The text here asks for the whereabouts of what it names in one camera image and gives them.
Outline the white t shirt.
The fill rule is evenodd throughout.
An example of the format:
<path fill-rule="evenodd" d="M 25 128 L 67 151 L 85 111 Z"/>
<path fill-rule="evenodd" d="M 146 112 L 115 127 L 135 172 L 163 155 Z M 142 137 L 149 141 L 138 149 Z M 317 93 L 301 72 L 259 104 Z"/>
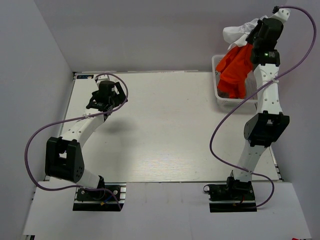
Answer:
<path fill-rule="evenodd" d="M 260 17 L 262 20 L 267 18 L 266 15 Z M 246 38 L 251 31 L 257 26 L 258 18 L 254 18 L 250 22 L 246 22 L 240 26 L 225 27 L 222 31 L 223 39 L 229 44 L 227 51 L 230 51 L 234 47 L 244 47 L 247 44 Z"/>

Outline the orange t shirt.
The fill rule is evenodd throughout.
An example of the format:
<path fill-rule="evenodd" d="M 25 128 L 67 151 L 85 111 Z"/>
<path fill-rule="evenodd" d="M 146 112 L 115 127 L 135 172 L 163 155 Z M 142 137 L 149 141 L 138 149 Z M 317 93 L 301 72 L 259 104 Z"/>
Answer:
<path fill-rule="evenodd" d="M 245 81 L 253 70 L 251 53 L 253 45 L 235 46 L 228 51 L 216 66 L 220 73 L 217 89 L 231 99 L 244 99 L 246 96 Z"/>

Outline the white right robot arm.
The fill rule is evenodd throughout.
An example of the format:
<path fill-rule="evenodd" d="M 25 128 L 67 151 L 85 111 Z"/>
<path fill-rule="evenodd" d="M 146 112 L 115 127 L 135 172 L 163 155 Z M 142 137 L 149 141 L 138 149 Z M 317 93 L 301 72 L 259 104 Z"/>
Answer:
<path fill-rule="evenodd" d="M 236 200 L 252 181 L 252 172 L 265 150 L 278 140 L 290 123 L 280 105 L 278 76 L 280 54 L 275 49 L 289 19 L 286 8 L 274 9 L 273 15 L 257 22 L 247 37 L 252 44 L 250 61 L 257 86 L 257 111 L 244 126 L 245 145 L 237 166 L 227 178 L 226 195 Z"/>

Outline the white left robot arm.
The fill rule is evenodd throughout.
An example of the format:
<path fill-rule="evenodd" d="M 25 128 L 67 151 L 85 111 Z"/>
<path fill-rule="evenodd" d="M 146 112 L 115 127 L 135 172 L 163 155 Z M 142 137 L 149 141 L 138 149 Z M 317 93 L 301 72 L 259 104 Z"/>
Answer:
<path fill-rule="evenodd" d="M 120 82 L 102 80 L 92 92 L 85 107 L 84 118 L 59 137 L 50 137 L 46 143 L 45 174 L 88 188 L 88 193 L 99 200 L 105 196 L 103 177 L 85 168 L 82 147 L 111 115 L 111 111 L 125 103 L 126 95 Z"/>

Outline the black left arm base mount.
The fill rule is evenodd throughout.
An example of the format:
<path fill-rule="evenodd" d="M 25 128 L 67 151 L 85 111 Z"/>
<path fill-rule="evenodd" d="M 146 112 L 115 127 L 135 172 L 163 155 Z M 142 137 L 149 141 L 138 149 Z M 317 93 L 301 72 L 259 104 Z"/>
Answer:
<path fill-rule="evenodd" d="M 87 191 L 77 188 L 73 201 L 74 212 L 120 212 L 125 204 L 126 183 L 105 183 L 108 191 Z"/>

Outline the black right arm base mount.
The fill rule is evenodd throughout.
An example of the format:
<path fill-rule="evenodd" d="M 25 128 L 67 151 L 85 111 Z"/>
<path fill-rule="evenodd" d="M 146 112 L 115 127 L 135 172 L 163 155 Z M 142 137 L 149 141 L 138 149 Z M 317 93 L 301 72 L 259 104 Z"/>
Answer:
<path fill-rule="evenodd" d="M 211 213 L 256 212 L 252 182 L 241 182 L 229 176 L 226 183 L 206 184 L 203 192 L 209 195 Z"/>

